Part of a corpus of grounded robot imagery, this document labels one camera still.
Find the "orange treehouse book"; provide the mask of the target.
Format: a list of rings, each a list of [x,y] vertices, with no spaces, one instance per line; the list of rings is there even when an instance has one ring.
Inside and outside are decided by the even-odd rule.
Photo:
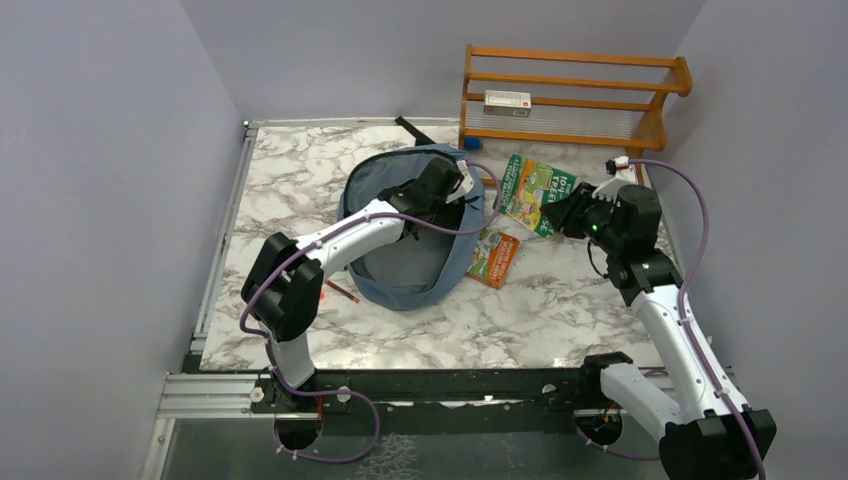
[[[520,241],[516,237],[490,228],[483,229],[465,276],[500,289],[519,247]]]

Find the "blue student backpack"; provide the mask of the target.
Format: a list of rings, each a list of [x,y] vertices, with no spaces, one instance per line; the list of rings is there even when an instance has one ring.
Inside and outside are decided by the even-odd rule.
[[[415,145],[376,154],[354,167],[339,201],[340,220],[363,209],[382,191],[418,178],[432,159],[453,163],[467,159],[465,151],[432,140],[404,117],[395,122],[415,138]],[[482,181],[474,170],[469,175],[474,181],[470,192],[441,207],[430,222],[474,233],[455,236],[414,225],[411,234],[354,260],[347,270],[369,301],[395,311],[421,309],[445,298],[464,278],[479,230],[487,222]]]

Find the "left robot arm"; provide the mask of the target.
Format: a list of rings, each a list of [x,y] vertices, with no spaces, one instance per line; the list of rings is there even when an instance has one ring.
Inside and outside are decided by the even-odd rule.
[[[285,407],[313,401],[307,331],[328,277],[348,270],[367,300],[393,311],[432,306],[460,283],[484,223],[478,181],[464,155],[443,145],[379,154],[351,171],[335,224],[265,240],[241,289],[242,316],[260,325]]]

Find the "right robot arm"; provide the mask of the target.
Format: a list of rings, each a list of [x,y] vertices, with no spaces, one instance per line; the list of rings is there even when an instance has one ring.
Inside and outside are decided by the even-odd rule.
[[[579,398],[623,407],[658,444],[671,479],[762,479],[777,428],[771,414],[751,408],[712,352],[673,261],[656,246],[662,209],[656,193],[627,185],[617,197],[593,197],[581,183],[541,214],[568,238],[588,239],[607,255],[608,278],[645,326],[669,376],[669,396],[631,361],[588,359],[577,380]]]

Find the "green treehouse book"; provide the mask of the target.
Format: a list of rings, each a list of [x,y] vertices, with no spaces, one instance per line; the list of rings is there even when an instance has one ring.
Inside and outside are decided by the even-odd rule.
[[[545,204],[572,193],[578,177],[548,164],[513,154],[502,175],[499,212],[540,237],[550,237],[554,227],[541,213]]]

